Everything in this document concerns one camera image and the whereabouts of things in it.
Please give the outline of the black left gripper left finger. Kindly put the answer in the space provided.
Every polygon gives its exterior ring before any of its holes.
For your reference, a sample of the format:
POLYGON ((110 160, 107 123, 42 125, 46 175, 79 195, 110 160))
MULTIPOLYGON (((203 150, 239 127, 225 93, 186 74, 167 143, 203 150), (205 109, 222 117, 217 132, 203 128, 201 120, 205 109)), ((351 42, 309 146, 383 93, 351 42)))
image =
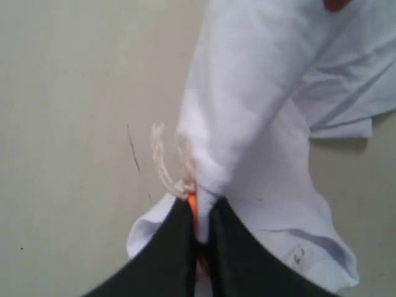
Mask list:
POLYGON ((86 295, 194 296, 196 258, 192 210, 178 199, 146 247, 86 295))

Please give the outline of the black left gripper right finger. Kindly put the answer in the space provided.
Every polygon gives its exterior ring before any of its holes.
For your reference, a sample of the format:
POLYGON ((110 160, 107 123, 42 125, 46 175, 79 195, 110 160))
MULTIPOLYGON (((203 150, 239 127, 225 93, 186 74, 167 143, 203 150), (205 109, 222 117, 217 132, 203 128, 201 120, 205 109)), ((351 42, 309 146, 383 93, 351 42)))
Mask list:
POLYGON ((214 296, 335 296, 278 260, 244 226, 225 198, 210 211, 209 266, 214 296))

